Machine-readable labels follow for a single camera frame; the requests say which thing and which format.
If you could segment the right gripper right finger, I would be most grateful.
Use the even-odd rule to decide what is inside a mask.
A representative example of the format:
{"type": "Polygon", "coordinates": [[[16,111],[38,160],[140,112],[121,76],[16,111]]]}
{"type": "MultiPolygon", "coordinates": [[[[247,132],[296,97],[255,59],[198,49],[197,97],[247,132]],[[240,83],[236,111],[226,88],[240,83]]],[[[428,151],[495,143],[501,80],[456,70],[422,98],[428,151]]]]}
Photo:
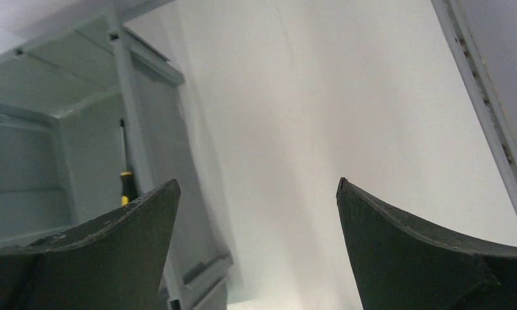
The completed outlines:
{"type": "Polygon", "coordinates": [[[345,178],[336,199],[364,309],[517,309],[517,247],[427,221],[345,178]]]}

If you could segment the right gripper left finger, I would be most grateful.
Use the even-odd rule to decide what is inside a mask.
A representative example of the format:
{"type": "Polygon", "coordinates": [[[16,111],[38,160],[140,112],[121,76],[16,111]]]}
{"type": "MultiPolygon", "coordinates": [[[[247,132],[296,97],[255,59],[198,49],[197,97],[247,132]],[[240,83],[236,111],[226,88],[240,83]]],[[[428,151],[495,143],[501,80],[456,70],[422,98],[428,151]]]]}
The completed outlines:
{"type": "Polygon", "coordinates": [[[153,309],[180,197],[173,179],[73,228],[0,248],[0,309],[153,309]]]}

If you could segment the black yellow screwdriver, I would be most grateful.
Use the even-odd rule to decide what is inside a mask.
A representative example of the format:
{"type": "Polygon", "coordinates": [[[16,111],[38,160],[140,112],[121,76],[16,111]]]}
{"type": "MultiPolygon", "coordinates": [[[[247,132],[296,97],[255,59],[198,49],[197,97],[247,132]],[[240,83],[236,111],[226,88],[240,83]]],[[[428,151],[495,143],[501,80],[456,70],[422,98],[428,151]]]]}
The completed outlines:
{"type": "Polygon", "coordinates": [[[127,205],[132,200],[135,200],[138,197],[136,179],[133,173],[132,166],[129,161],[128,149],[127,149],[127,137],[125,130],[125,122],[124,119],[119,120],[119,128],[121,135],[121,146],[122,146],[122,155],[123,155],[123,166],[124,169],[120,174],[120,180],[122,184],[121,189],[121,205],[127,205]]]}

